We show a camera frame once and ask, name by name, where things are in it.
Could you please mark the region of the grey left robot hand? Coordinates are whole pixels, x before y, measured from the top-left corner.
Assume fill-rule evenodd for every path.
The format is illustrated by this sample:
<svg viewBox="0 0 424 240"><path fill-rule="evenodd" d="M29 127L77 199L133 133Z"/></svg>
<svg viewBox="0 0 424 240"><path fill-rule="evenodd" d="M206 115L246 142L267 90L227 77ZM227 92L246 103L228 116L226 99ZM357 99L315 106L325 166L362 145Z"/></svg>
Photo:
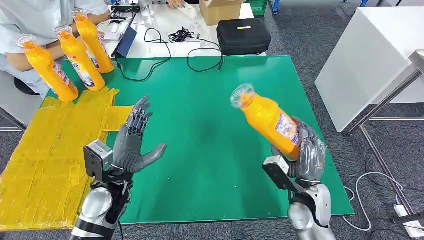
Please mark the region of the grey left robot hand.
<svg viewBox="0 0 424 240"><path fill-rule="evenodd" d="M149 107L149 96L145 95L133 106L126 123L119 129L113 147L113 167L135 174L165 154L167 150L165 143L142 154L144 132L149 118L153 115L148 111Z"/></svg>

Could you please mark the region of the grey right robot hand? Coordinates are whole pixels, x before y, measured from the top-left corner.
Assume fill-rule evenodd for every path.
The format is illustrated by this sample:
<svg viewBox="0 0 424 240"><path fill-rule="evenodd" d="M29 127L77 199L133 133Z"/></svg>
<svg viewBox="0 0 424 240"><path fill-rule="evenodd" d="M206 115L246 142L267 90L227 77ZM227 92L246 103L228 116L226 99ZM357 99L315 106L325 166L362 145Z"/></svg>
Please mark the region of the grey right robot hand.
<svg viewBox="0 0 424 240"><path fill-rule="evenodd" d="M271 152L274 156L282 156L286 161L290 178L294 178L302 187L309 188L321 183L326 163L326 146L312 127L296 117L292 119L298 126L298 159L292 160L284 156L273 145Z"/></svg>

